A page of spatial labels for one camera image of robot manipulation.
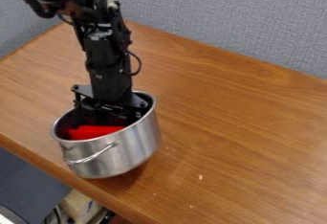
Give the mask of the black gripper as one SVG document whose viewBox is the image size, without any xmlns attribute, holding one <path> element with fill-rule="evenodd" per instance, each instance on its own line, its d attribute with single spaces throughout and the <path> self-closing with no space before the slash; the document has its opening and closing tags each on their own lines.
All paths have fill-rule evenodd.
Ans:
<svg viewBox="0 0 327 224">
<path fill-rule="evenodd" d="M 148 111 L 148 100 L 133 90 L 129 64 L 85 65 L 89 84 L 75 84 L 75 108 L 80 111 L 107 113 L 120 120 L 136 120 Z"/>
</svg>

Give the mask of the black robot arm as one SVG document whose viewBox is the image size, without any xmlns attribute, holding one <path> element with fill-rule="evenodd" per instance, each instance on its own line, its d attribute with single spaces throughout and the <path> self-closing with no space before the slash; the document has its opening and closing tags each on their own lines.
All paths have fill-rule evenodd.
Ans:
<svg viewBox="0 0 327 224">
<path fill-rule="evenodd" d="M 23 0 L 41 18 L 59 17 L 73 26 L 85 53 L 91 84 L 73 88 L 75 106 L 108 110 L 111 115 L 136 120 L 148 102 L 133 92 L 129 51 L 131 34 L 120 12 L 119 0 Z"/>
</svg>

